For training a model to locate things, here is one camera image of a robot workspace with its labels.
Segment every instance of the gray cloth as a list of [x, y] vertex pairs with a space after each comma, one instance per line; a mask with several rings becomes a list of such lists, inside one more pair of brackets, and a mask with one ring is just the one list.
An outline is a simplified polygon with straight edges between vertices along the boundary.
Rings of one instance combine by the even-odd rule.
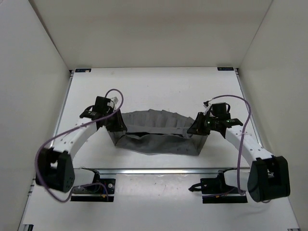
[[194, 119], [167, 111], [122, 114], [127, 132], [110, 132], [116, 147], [145, 154], [199, 155], [207, 136], [187, 134]]

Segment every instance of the white panel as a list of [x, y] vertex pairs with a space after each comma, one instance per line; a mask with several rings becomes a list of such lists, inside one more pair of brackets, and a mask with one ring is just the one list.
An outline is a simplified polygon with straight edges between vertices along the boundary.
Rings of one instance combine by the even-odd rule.
[[0, 231], [18, 228], [34, 156], [52, 134], [68, 77], [29, 2], [0, 3]]
[[32, 0], [76, 67], [238, 67], [271, 0]]
[[302, 230], [308, 230], [307, 9], [307, 0], [274, 1], [240, 68], [264, 144], [288, 160]]
[[[59, 132], [75, 126], [84, 109], [95, 103], [96, 96], [104, 96], [111, 88], [124, 94], [121, 111], [167, 110], [196, 118], [204, 111], [203, 102], [214, 96], [234, 94], [241, 90], [234, 71], [218, 71], [215, 67], [176, 68], [99, 68], [89, 73], [74, 73], [71, 88], [59, 127]], [[247, 119], [243, 101], [224, 98], [231, 115], [241, 121]], [[251, 123], [248, 132], [253, 132]], [[199, 156], [176, 154], [141, 154], [115, 148], [109, 135], [101, 128], [86, 142], [74, 159], [74, 166], [96, 168], [165, 168], [165, 167], [235, 167], [238, 151], [212, 132]], [[248, 166], [242, 158], [242, 166]]]
[[287, 231], [298, 228], [289, 200], [202, 204], [188, 190], [200, 175], [117, 175], [115, 200], [55, 202], [36, 186], [24, 222], [33, 231]]

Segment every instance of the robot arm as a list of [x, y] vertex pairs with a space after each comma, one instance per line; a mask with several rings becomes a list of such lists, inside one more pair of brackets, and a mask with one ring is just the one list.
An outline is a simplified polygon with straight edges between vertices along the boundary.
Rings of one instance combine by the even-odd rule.
[[[72, 160], [87, 139], [102, 126], [112, 132], [127, 130], [120, 110], [107, 120], [82, 126], [90, 121], [110, 115], [115, 110], [117, 102], [116, 97], [108, 99], [98, 96], [95, 105], [86, 108], [79, 116], [75, 126], [80, 127], [80, 129], [66, 134], [51, 148], [42, 149], [38, 157], [38, 167], [49, 188], [66, 193], [73, 186], [91, 184], [99, 179], [99, 176], [93, 171], [74, 169]], [[41, 185], [38, 177], [36, 177], [36, 183]]]
[[[221, 135], [239, 150], [242, 137], [242, 123], [231, 119], [230, 106], [226, 103], [209, 105], [205, 103], [205, 113], [200, 112], [187, 133], [209, 135], [210, 131]], [[286, 197], [290, 195], [288, 163], [282, 156], [275, 157], [261, 147], [249, 134], [244, 134], [242, 156], [250, 166], [250, 173], [241, 173], [238, 179], [237, 170], [218, 173], [221, 184], [238, 186], [249, 192], [256, 202]]]

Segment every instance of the purple wire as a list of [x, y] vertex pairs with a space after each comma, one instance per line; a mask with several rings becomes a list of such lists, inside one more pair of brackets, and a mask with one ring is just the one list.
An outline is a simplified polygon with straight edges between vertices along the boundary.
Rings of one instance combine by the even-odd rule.
[[241, 190], [241, 184], [240, 184], [240, 166], [241, 166], [241, 156], [242, 156], [244, 136], [245, 136], [244, 133], [245, 133], [247, 124], [248, 124], [250, 116], [251, 116], [251, 106], [250, 106], [249, 102], [246, 99], [244, 99], [244, 98], [242, 98], [240, 96], [237, 96], [237, 95], [220, 95], [220, 96], [214, 97], [211, 100], [222, 98], [222, 97], [234, 97], [234, 98], [243, 100], [246, 103], [247, 107], [248, 107], [248, 117], [247, 117], [247, 120], [245, 121], [245, 123], [243, 125], [243, 129], [242, 129], [242, 136], [241, 136], [241, 142], [240, 142], [240, 147], [239, 147], [239, 155], [238, 155], [238, 158], [237, 158], [237, 169], [236, 169], [236, 173], [237, 173], [236, 174], [237, 175], [237, 189], [238, 189], [238, 192], [239, 192], [240, 195], [244, 195], [245, 191]]
[[[85, 126], [87, 126], [87, 125], [90, 125], [90, 124], [93, 124], [93, 123], [96, 123], [96, 122], [99, 122], [99, 121], [102, 121], [102, 120], [105, 120], [105, 119], [109, 119], [109, 118], [112, 117], [115, 113], [117, 113], [117, 112], [120, 110], [120, 108], [122, 107], [122, 105], [123, 105], [124, 97], [123, 97], [122, 92], [120, 92], [118, 89], [110, 89], [110, 90], [106, 93], [105, 97], [107, 97], [108, 93], [110, 93], [111, 91], [117, 91], [117, 92], [119, 92], [120, 95], [121, 95], [121, 98], [122, 98], [122, 101], [121, 101], [120, 106], [119, 106], [114, 112], [112, 112], [112, 113], [111, 113], [110, 115], [108, 115], [108, 116], [104, 116], [104, 117], [102, 117], [102, 118], [99, 118], [99, 119], [90, 121], [90, 122], [85, 123], [85, 124], [83, 124], [83, 125], [81, 125], [81, 126], [72, 128], [72, 129], [67, 130], [67, 131], [64, 131], [64, 132], [62, 132], [62, 133], [60, 133], [60, 134], [58, 134], [58, 135], [56, 135], [56, 136], [50, 138], [49, 140], [45, 141], [45, 142], [39, 147], [39, 149], [38, 149], [38, 151], [37, 151], [37, 154], [36, 154], [36, 156], [35, 156], [34, 166], [35, 166], [35, 171], [36, 171], [36, 173], [37, 173], [38, 181], [39, 181], [40, 184], [45, 188], [45, 190], [49, 193], [49, 195], [52, 196], [52, 197], [53, 197], [56, 201], [58, 201], [58, 202], [61, 202], [61, 203], [67, 202], [67, 201], [69, 200], [69, 198], [71, 197], [71, 195], [72, 195], [73, 192], [72, 192], [72, 190], [71, 190], [71, 192], [69, 193], [68, 198], [66, 198], [65, 200], [62, 200], [62, 199], [58, 198], [55, 194], [53, 194], [53, 192], [49, 189], [48, 185], [47, 185], [46, 182], [44, 181], [44, 179], [43, 179], [43, 177], [42, 177], [42, 175], [41, 175], [41, 173], [40, 173], [40, 171], [39, 171], [39, 168], [38, 168], [38, 167], [39, 167], [39, 161], [38, 161], [38, 160], [39, 160], [39, 154], [40, 154], [40, 152], [42, 151], [42, 149], [43, 149], [48, 143], [50, 143], [51, 141], [55, 140], [56, 138], [59, 138], [59, 137], [65, 135], [65, 134], [71, 133], [71, 132], [73, 132], [73, 131], [76, 131], [76, 130], [78, 130], [78, 129], [82, 128], [82, 127], [85, 127]], [[106, 191], [106, 195], [107, 195], [107, 199], [108, 199], [107, 189], [106, 189], [106, 187], [105, 187], [103, 184], [101, 184], [101, 183], [92, 183], [92, 184], [85, 184], [85, 185], [87, 185], [87, 186], [102, 185], [102, 186], [104, 187], [105, 191]]]
[[226, 193], [225, 193], [225, 192], [224, 192], [224, 193], [217, 193], [217, 194], [206, 195], [206, 196], [202, 196], [202, 197], [203, 197], [203, 198], [208, 198], [208, 197], [215, 197], [215, 196], [224, 196], [224, 195], [227, 195], [227, 194], [231, 193], [234, 189], [235, 189], [235, 187], [232, 188], [232, 189], [230, 189], [230, 190], [227, 191]]

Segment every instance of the purple cable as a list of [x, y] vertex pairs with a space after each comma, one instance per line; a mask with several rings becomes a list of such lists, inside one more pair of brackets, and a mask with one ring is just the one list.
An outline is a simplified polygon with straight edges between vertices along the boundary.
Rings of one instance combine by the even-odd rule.
[[248, 124], [250, 116], [251, 116], [251, 106], [250, 106], [249, 102], [246, 99], [244, 99], [244, 98], [242, 98], [240, 96], [236, 96], [236, 95], [220, 95], [220, 96], [216, 96], [216, 97], [212, 98], [209, 101], [212, 101], [212, 100], [218, 99], [218, 98], [222, 98], [222, 97], [234, 97], [234, 98], [243, 100], [246, 103], [247, 107], [248, 107], [248, 117], [247, 117], [247, 120], [245, 121], [245, 123], [243, 125], [243, 129], [242, 129], [242, 136], [241, 136], [241, 142], [240, 142], [240, 147], [239, 147], [239, 156], [237, 158], [237, 169], [236, 169], [236, 173], [237, 173], [237, 189], [238, 189], [238, 192], [239, 192], [240, 195], [244, 195], [245, 191], [241, 190], [241, 184], [240, 184], [240, 166], [241, 166], [241, 156], [242, 156], [244, 136], [245, 136], [244, 133], [245, 133], [247, 124]]
[[[109, 119], [109, 118], [112, 117], [115, 113], [117, 113], [117, 112], [120, 110], [120, 108], [122, 107], [123, 101], [124, 101], [124, 97], [123, 97], [122, 92], [120, 92], [118, 89], [110, 89], [110, 90], [106, 93], [105, 97], [107, 97], [108, 93], [110, 93], [111, 91], [114, 91], [114, 90], [117, 91], [117, 92], [119, 92], [120, 95], [121, 95], [121, 98], [122, 98], [122, 101], [121, 101], [120, 106], [119, 106], [114, 112], [112, 112], [112, 113], [111, 113], [110, 115], [108, 115], [108, 116], [104, 116], [104, 117], [102, 117], [102, 118], [99, 118], [99, 119], [90, 121], [90, 122], [85, 123], [85, 124], [83, 124], [83, 125], [81, 125], [81, 126], [72, 128], [72, 129], [67, 130], [67, 131], [65, 131], [65, 132], [62, 132], [62, 133], [60, 133], [60, 134], [58, 134], [58, 135], [56, 135], [56, 136], [50, 138], [49, 140], [45, 141], [45, 142], [39, 147], [39, 149], [38, 149], [38, 151], [37, 151], [37, 154], [36, 154], [36, 156], [35, 156], [35, 162], [34, 162], [34, 163], [35, 163], [35, 171], [36, 171], [36, 173], [37, 173], [38, 181], [39, 181], [40, 184], [45, 188], [45, 190], [49, 193], [49, 195], [52, 196], [52, 197], [53, 197], [55, 200], [57, 200], [58, 202], [61, 202], [61, 203], [67, 202], [67, 201], [70, 199], [70, 197], [71, 197], [71, 195], [72, 195], [73, 192], [72, 192], [72, 190], [71, 190], [71, 192], [69, 193], [68, 198], [66, 198], [65, 200], [62, 200], [62, 199], [58, 198], [55, 194], [53, 194], [53, 192], [49, 189], [48, 185], [47, 185], [46, 182], [44, 181], [44, 179], [43, 179], [41, 173], [39, 172], [39, 168], [38, 168], [38, 167], [39, 167], [39, 161], [38, 161], [38, 160], [39, 160], [39, 154], [40, 154], [40, 152], [42, 151], [42, 149], [43, 149], [48, 143], [50, 143], [51, 141], [55, 140], [56, 138], [59, 138], [59, 137], [65, 135], [65, 134], [71, 133], [71, 132], [73, 132], [73, 131], [76, 131], [76, 130], [78, 130], [78, 129], [82, 128], [82, 127], [85, 127], [85, 126], [87, 126], [87, 125], [90, 125], [90, 124], [93, 124], [93, 123], [96, 123], [96, 122], [99, 122], [99, 121], [102, 121], [102, 120], [105, 120], [105, 119]], [[104, 189], [105, 189], [105, 191], [106, 191], [106, 195], [107, 195], [107, 199], [108, 199], [107, 189], [106, 189], [106, 187], [105, 187], [103, 184], [101, 184], [101, 183], [85, 184], [85, 185], [81, 185], [81, 186], [82, 186], [82, 187], [87, 187], [87, 186], [92, 186], [92, 185], [101, 185], [101, 186], [103, 186]]]
[[202, 197], [203, 197], [203, 198], [209, 198], [209, 197], [215, 197], [215, 196], [224, 196], [224, 195], [227, 195], [227, 194], [231, 193], [234, 189], [235, 189], [235, 187], [232, 188], [232, 189], [230, 189], [230, 190], [227, 191], [226, 193], [225, 193], [225, 192], [224, 192], [224, 193], [217, 193], [217, 194], [206, 195], [206, 196], [202, 196]]

